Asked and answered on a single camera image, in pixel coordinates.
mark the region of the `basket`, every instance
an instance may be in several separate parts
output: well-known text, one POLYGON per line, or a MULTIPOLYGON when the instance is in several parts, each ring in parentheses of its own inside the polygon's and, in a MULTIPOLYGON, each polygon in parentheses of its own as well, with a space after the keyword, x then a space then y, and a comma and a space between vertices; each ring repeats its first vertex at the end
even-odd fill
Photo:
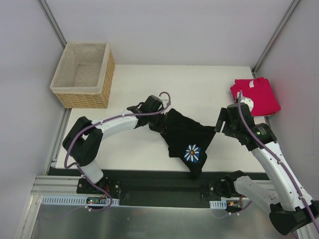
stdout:
POLYGON ((109 43, 67 43, 50 88, 66 108, 107 108, 114 69, 109 43))

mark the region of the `red cloth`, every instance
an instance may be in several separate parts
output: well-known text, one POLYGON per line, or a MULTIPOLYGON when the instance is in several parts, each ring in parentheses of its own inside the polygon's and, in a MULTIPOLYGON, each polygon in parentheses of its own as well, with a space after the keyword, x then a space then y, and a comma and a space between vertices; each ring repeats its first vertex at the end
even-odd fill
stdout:
POLYGON ((252 116, 268 116, 279 111, 278 104, 268 79, 260 77, 257 79, 235 80, 235 84, 230 88, 234 101, 237 99, 237 93, 243 91, 243 96, 251 98, 254 107, 252 116))

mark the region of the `white wall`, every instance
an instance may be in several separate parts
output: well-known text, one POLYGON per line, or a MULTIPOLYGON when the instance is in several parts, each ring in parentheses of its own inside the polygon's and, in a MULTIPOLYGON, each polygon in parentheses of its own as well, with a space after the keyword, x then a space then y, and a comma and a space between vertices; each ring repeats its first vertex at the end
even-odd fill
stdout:
POLYGON ((47 0, 68 42, 117 64, 253 66, 291 0, 47 0))
POLYGON ((305 0, 258 72, 282 110, 270 118, 296 176, 319 200, 319 1, 305 0))
POLYGON ((49 89, 62 54, 36 0, 0 7, 0 238, 15 238, 63 107, 49 89))

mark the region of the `white table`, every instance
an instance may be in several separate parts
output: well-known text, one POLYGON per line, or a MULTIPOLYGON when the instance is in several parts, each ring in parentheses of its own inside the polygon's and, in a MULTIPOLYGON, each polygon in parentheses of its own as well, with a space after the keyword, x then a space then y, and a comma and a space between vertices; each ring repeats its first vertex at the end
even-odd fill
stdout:
MULTIPOLYGON (((107 109, 73 109, 66 134, 81 116, 90 120, 118 115, 149 95, 167 91, 172 108, 202 125, 216 124, 221 107, 233 103, 229 88, 235 79, 252 79, 249 67, 117 65, 107 109)), ((255 119, 265 122, 264 118, 255 119)), ((206 151, 206 172, 264 172, 257 159, 238 140, 217 133, 206 151)), ((56 168, 64 168, 60 150, 56 168)), ((101 169, 188 171, 179 158, 169 158, 162 137, 147 126, 124 131, 105 139, 97 162, 101 169)))

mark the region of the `folded black garment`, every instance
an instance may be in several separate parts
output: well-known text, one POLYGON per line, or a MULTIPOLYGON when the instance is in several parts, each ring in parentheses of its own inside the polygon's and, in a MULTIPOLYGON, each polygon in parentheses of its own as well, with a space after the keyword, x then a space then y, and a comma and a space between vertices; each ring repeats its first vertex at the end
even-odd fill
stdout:
POLYGON ((196 179, 206 162, 205 152, 215 136, 215 127, 202 126, 171 109, 166 114, 164 128, 161 135, 168 144, 169 156, 180 158, 196 179))

